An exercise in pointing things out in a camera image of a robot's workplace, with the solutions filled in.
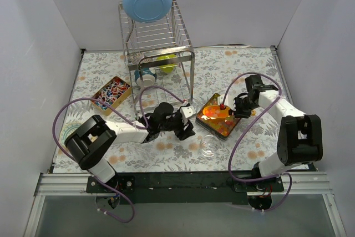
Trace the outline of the yellow plastic scoop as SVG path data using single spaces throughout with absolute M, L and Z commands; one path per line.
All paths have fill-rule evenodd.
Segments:
M 234 117 L 232 115 L 232 109 L 230 108 L 225 108 L 221 107 L 221 105 L 209 105 L 207 107 L 204 107 L 202 109 L 203 115 L 207 116 L 208 118 L 214 118 L 214 119 L 224 119 L 227 117 Z M 251 117 L 255 116 L 256 112 L 253 110 Z

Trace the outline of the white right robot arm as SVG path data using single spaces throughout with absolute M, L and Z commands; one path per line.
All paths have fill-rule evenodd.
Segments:
M 250 179 L 232 176 L 238 182 L 251 183 L 257 191 L 266 190 L 271 179 L 302 164 L 320 161 L 323 157 L 321 119 L 295 108 L 282 97 L 281 87 L 273 81 L 265 85 L 261 73 L 246 73 L 245 93 L 228 102 L 229 115 L 235 118 L 249 118 L 256 108 L 263 111 L 242 132 L 244 137 L 252 126 L 266 113 L 279 124 L 276 152 L 255 164 Z

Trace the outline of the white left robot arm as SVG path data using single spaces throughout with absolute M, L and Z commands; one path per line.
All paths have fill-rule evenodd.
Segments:
M 174 132 L 179 140 L 185 140 L 195 135 L 190 121 L 195 114 L 195 108 L 189 103 L 174 110 L 171 104 L 162 102 L 152 113 L 132 124 L 111 122 L 94 115 L 76 129 L 64 145 L 80 168 L 98 178 L 99 186 L 111 193 L 117 188 L 118 179 L 104 156 L 112 144 L 148 143 L 162 132 Z

